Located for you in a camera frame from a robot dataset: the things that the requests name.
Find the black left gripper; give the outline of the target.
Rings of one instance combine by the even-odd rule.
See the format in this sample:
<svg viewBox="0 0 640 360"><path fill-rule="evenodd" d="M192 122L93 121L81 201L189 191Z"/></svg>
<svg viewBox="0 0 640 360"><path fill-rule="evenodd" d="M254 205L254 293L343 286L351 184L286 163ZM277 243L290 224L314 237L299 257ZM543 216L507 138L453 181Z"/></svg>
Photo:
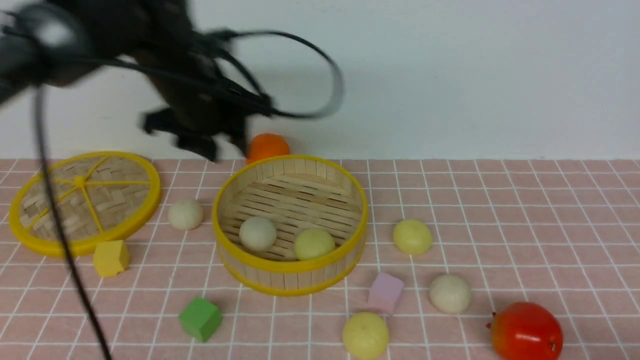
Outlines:
<svg viewBox="0 0 640 360"><path fill-rule="evenodd" d="M273 104L244 66L240 72L253 85L253 93L224 75L216 59L239 64L230 45L195 45L183 54L152 45L135 51L135 62L150 70L147 77L166 103L144 114L142 130L171 133L176 148L212 163L218 161L218 146L210 137L224 133L247 157L247 120L257 114L270 116Z"/></svg>

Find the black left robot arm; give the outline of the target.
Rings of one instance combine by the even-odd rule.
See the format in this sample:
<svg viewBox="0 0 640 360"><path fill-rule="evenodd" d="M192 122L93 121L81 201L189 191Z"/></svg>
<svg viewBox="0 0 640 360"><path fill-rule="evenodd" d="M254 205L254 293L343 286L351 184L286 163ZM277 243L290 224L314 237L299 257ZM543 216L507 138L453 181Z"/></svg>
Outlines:
<svg viewBox="0 0 640 360"><path fill-rule="evenodd" d="M147 78L166 106L142 115L144 132L174 135L174 146L217 161L214 136L249 152L241 100L272 104L263 92L243 93L217 66L231 52L230 29L200 33L185 0L37 0L11 13L1 30L1 102L35 85L66 87L121 55L150 69Z"/></svg>

